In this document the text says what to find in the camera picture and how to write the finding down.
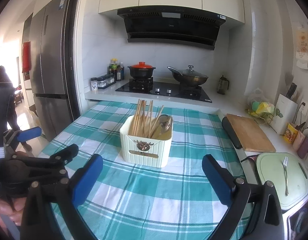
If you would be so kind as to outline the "left hand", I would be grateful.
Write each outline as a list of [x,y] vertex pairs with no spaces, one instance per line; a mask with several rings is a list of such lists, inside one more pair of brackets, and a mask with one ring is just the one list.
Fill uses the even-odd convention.
[[[0,199],[0,215],[8,216],[17,226],[22,223],[23,210],[25,207],[26,198],[13,199],[14,209],[7,202]],[[0,226],[2,229],[6,229],[3,220],[0,217]]]

